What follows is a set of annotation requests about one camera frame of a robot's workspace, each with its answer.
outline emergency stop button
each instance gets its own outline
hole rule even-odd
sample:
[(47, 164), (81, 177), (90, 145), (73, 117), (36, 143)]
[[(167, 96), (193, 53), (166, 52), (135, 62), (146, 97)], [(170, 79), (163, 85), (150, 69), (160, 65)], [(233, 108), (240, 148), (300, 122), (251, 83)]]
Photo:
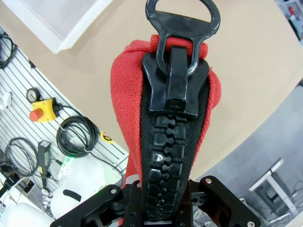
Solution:
[(43, 116), (43, 111), (41, 109), (35, 109), (29, 113), (29, 119), (32, 122), (38, 121)]

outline white box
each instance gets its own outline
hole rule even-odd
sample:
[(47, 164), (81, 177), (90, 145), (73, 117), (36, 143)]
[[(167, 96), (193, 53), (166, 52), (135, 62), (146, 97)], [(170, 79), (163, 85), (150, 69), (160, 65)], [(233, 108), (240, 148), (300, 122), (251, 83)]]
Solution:
[(2, 0), (53, 52), (71, 48), (112, 0)]

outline zipper tooth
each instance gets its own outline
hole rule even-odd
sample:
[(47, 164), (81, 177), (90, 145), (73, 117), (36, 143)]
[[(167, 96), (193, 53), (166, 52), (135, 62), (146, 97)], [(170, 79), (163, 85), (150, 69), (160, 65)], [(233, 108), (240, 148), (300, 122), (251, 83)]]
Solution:
[(173, 214), (183, 166), (180, 159), (184, 157), (185, 150), (182, 141), (186, 139), (186, 129), (178, 123), (186, 121), (186, 118), (173, 115), (157, 116), (155, 127), (161, 132), (156, 132), (153, 140), (157, 150), (152, 152), (149, 172), (146, 201), (149, 219), (163, 220)]

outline table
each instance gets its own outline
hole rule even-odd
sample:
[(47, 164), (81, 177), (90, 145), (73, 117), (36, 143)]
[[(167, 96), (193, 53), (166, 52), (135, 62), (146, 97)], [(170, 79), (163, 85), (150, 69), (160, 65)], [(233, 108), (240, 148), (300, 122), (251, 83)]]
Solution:
[[(303, 76), (303, 53), (273, 0), (215, 0), (219, 32), (206, 58), (222, 83), (222, 99), (190, 177), (213, 167), (259, 127)], [(155, 32), (145, 1), (114, 0), (75, 46), (55, 55), (0, 1), (0, 25), (31, 61), (99, 128), (127, 149), (110, 99), (110, 69), (134, 39)], [(197, 0), (159, 1), (157, 9), (208, 20)]]

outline yellow sticker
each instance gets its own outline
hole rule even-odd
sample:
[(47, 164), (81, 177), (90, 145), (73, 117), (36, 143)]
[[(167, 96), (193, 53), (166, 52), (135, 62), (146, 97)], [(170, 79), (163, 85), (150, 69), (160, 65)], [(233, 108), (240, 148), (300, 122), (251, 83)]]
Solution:
[(106, 143), (113, 143), (113, 139), (105, 134), (105, 132), (101, 131), (101, 139)]

